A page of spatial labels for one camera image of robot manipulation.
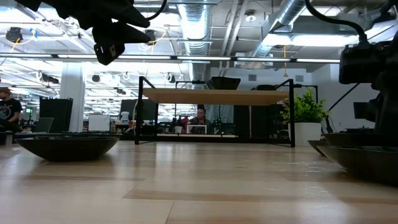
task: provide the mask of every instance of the ceiling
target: ceiling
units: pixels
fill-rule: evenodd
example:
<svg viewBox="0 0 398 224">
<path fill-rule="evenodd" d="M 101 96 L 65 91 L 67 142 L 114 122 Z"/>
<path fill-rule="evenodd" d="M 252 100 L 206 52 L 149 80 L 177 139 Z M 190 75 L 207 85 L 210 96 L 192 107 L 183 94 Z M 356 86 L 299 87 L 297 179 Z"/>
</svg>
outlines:
<svg viewBox="0 0 398 224">
<path fill-rule="evenodd" d="M 159 4 L 153 1 L 138 1 L 139 4 Z M 314 0 L 313 5 L 317 10 L 327 16 L 337 16 L 341 11 L 349 11 L 351 14 L 371 11 L 383 2 L 380 0 Z M 210 55 L 220 55 L 223 40 L 226 34 L 226 24 L 229 19 L 233 19 L 230 13 L 233 1 L 220 1 L 211 7 L 210 34 Z M 236 53 L 247 53 L 255 49 L 262 41 L 262 31 L 264 20 L 267 15 L 279 10 L 280 0 L 269 1 L 249 1 L 247 10 L 254 10 L 255 21 L 247 22 L 242 20 L 236 41 L 232 48 L 232 55 Z M 304 11 L 300 18 L 310 17 L 308 11 Z M 185 45 L 180 26 L 178 14 L 161 14 L 158 18 L 151 21 L 148 29 L 155 30 L 157 42 L 155 45 L 146 44 L 127 44 L 125 54 L 153 54 L 153 55 L 185 55 Z M 10 27 L 22 28 L 22 44 L 14 45 L 6 38 L 6 32 Z M 391 38 L 398 26 L 389 26 L 386 30 L 378 30 L 376 41 Z M 36 31 L 37 38 L 34 37 L 32 29 Z M 0 0 L 0 52 L 14 53 L 42 53 L 42 54 L 93 54 L 95 44 L 91 29 L 83 30 L 79 27 L 78 21 L 73 18 L 63 20 L 58 17 L 56 11 L 50 6 L 42 5 L 38 12 L 18 6 L 12 0 Z M 287 45 L 284 48 L 274 47 L 271 54 L 274 57 L 295 57 L 295 58 L 339 58 L 341 47 L 312 47 Z M 62 81 L 62 61 L 40 61 L 24 60 L 23 58 L 0 58 L 0 75 L 2 85 L 19 85 L 27 88 L 14 88 L 14 92 L 20 94 L 23 99 L 31 97 L 36 101 L 38 96 L 56 97 L 59 95 L 59 86 L 53 88 L 28 88 L 28 86 L 44 86 L 48 83 L 40 81 L 40 74 L 50 75 L 60 82 Z M 128 86 L 138 87 L 138 77 L 146 76 L 155 86 L 173 88 L 174 84 L 167 81 L 167 75 L 174 75 L 177 80 L 189 80 L 189 68 L 186 63 L 144 63 L 144 62 L 113 62 L 108 66 L 98 62 L 84 63 L 87 76 L 86 91 L 86 110 L 87 113 L 98 110 L 98 108 L 111 108 L 117 111 L 119 100 L 105 100 L 117 97 L 135 97 L 137 90 L 130 89 L 126 95 L 117 94 L 112 88 L 108 90 L 96 89 L 107 86 Z M 218 63 L 211 63 L 212 67 L 218 67 Z M 289 68 L 302 68 L 311 72 L 319 65 L 314 64 L 291 64 Z M 267 69 L 278 70 L 284 68 L 284 63 L 274 63 Z M 103 77 L 101 82 L 93 82 L 92 76 L 100 75 Z"/>
</svg>

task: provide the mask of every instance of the wooden table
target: wooden table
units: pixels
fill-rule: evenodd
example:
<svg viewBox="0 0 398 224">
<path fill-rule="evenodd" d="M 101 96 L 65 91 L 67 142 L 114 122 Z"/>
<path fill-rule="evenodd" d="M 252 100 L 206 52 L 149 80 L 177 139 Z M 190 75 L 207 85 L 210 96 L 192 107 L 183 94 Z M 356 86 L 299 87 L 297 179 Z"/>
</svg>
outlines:
<svg viewBox="0 0 398 224">
<path fill-rule="evenodd" d="M 268 106 L 289 97 L 288 91 L 145 88 L 143 93 L 155 103 L 203 105 Z"/>
</svg>

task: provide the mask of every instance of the potted plant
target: potted plant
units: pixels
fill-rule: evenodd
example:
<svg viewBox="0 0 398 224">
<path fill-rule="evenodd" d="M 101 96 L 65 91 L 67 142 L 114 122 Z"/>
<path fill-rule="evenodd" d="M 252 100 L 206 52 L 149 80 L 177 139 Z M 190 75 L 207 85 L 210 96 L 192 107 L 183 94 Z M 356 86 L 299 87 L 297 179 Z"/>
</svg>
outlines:
<svg viewBox="0 0 398 224">
<path fill-rule="evenodd" d="M 319 140 L 321 122 L 328 116 L 323 109 L 324 100 L 317 103 L 313 91 L 308 89 L 303 96 L 294 99 L 294 127 L 296 146 L 309 146 L 308 140 Z M 290 103 L 286 100 L 285 110 L 281 111 L 283 118 L 290 121 Z"/>
</svg>

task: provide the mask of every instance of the black t-shirt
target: black t-shirt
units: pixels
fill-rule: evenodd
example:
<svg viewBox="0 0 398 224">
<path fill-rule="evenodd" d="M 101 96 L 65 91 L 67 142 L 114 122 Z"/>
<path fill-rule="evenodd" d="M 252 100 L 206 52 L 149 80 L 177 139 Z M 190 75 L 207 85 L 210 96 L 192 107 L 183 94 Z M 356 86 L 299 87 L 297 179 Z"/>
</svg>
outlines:
<svg viewBox="0 0 398 224">
<path fill-rule="evenodd" d="M 0 101 L 0 119 L 5 119 L 9 121 L 15 112 L 21 112 L 22 106 L 21 103 L 16 99 L 10 99 L 7 101 Z"/>
</svg>

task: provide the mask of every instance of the white column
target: white column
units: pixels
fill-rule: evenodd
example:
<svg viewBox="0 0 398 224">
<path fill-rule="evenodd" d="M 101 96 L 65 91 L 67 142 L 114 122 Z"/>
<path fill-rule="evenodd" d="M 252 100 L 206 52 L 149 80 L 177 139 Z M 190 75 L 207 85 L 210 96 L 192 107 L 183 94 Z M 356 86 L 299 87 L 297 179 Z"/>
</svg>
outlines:
<svg viewBox="0 0 398 224">
<path fill-rule="evenodd" d="M 86 76 L 82 63 L 63 63 L 61 79 L 61 99 L 73 99 L 72 116 L 69 131 L 83 131 L 83 115 L 85 111 Z"/>
</svg>

